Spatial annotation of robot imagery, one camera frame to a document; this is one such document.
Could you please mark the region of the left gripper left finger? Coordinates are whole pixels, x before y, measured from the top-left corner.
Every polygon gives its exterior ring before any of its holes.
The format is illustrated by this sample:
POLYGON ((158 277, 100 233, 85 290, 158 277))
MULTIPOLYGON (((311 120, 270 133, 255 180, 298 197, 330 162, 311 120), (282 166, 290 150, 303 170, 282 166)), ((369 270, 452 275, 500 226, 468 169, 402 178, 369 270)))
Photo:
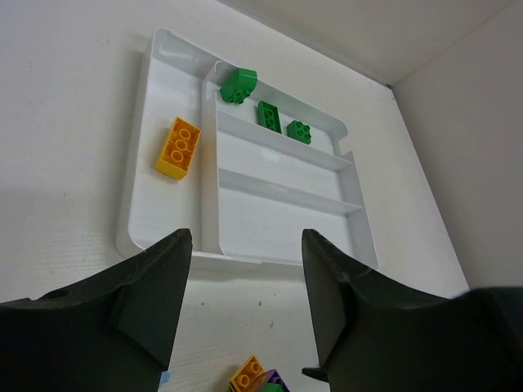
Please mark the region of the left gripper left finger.
POLYGON ((1 305, 4 391, 156 391, 192 253, 188 229, 44 296, 1 305))

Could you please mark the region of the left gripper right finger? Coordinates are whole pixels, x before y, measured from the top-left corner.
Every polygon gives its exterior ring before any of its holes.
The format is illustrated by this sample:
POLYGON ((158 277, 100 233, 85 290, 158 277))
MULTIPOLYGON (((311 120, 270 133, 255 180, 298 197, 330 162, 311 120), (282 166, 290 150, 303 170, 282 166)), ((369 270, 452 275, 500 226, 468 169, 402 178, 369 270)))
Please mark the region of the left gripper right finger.
POLYGON ((399 283, 313 229, 302 264, 319 362, 305 376, 333 391, 519 391, 522 290, 451 299, 399 283))

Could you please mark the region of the green purple yellow lego stack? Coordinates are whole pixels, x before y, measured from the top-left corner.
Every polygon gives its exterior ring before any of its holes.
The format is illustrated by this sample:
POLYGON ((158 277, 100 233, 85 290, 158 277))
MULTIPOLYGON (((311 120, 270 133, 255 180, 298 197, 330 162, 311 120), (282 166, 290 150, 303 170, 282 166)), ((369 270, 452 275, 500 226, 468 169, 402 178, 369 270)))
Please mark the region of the green purple yellow lego stack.
POLYGON ((283 377, 273 368, 266 370, 255 355, 251 355, 228 381, 228 391, 259 392, 284 391, 290 389, 283 377))

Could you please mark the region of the yellow lego brick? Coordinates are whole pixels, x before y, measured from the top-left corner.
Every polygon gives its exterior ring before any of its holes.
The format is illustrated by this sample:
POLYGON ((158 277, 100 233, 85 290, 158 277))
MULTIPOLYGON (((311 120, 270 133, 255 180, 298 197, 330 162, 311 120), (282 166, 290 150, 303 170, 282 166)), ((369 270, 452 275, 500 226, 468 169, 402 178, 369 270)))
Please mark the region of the yellow lego brick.
POLYGON ((183 180, 190 171, 200 136, 199 128, 176 117, 155 160, 154 169, 174 180, 183 180))

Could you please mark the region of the green curved lego brick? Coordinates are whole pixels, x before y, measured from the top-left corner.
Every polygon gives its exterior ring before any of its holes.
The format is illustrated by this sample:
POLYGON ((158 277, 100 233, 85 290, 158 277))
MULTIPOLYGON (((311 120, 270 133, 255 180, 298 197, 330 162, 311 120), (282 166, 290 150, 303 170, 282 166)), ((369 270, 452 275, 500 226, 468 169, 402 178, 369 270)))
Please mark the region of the green curved lego brick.
POLYGON ((241 105, 257 85, 257 71, 237 68, 220 89, 221 98, 228 104, 241 105))

